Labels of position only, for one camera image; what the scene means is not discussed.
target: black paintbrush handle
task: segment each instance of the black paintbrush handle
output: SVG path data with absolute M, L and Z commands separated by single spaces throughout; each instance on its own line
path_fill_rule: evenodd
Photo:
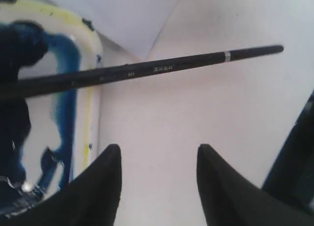
M 240 49 L 226 52 L 210 53 L 196 56 L 185 56 L 173 59 L 150 61 L 132 65 L 99 68 L 75 73 L 59 74 L 19 80 L 15 83 L 0 86 L 0 100 L 21 97 L 32 97 L 73 88 L 107 84 L 121 80 L 158 75 L 196 67 L 241 60 L 264 55 L 280 53 L 281 45 Z

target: white paper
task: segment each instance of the white paper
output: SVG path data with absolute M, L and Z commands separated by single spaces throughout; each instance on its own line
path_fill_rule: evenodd
M 93 21 L 106 37 L 145 59 L 178 0 L 52 0 Z

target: white surface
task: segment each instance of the white surface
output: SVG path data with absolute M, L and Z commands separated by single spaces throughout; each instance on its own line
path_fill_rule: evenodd
M 52 0 L 92 20 L 97 30 L 145 59 L 178 0 Z
M 104 85 L 100 145 L 122 149 L 116 226 L 204 226 L 210 143 L 257 186 L 314 87 L 314 0 L 181 0 L 147 60 L 282 43 L 280 55 Z M 108 43 L 105 65 L 133 62 Z

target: black pointed object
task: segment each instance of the black pointed object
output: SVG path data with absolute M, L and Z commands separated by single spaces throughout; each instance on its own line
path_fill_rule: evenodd
M 164 74 L 229 61 L 280 53 L 281 45 L 248 48 L 44 76 L 2 84 L 0 100 L 39 96 L 81 87 Z
M 122 187 L 118 145 L 105 151 L 67 187 L 1 226 L 113 226 Z
M 208 144 L 198 150 L 197 184 L 209 226 L 314 225 L 314 217 L 255 187 Z

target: dark blue paint smear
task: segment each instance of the dark blue paint smear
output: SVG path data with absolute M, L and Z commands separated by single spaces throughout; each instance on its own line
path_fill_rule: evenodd
M 0 83 L 17 81 L 22 67 L 33 66 L 47 52 L 54 53 L 58 73 L 79 70 L 80 53 L 68 37 L 49 34 L 33 22 L 0 24 Z M 56 151 L 47 148 L 43 153 L 42 175 L 30 193 L 23 193 L 19 186 L 27 176 L 22 165 L 23 152 L 27 151 L 23 144 L 31 131 L 27 103 L 25 99 L 0 102 L 0 215 L 16 213 L 41 201 L 58 162 L 64 166 L 59 187 L 62 189 L 71 180 L 77 93 L 70 90 L 57 96 L 55 121 L 61 145 Z

